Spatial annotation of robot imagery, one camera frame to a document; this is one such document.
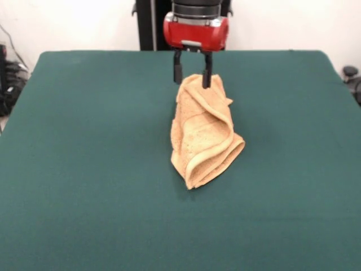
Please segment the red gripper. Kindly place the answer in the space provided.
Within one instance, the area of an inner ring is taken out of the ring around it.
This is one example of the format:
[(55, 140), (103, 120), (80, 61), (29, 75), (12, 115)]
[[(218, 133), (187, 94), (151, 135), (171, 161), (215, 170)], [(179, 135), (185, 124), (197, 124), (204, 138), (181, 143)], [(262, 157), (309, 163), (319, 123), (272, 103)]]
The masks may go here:
[[(202, 87), (210, 88), (212, 80), (213, 53), (226, 47), (229, 33), (229, 20), (219, 16), (215, 19), (186, 19), (174, 13), (166, 14), (163, 22), (163, 33), (167, 44), (173, 48), (195, 48), (205, 58), (205, 69), (202, 74)], [(182, 51), (174, 50), (173, 75), (174, 82), (181, 84), (183, 71), (181, 64)]]

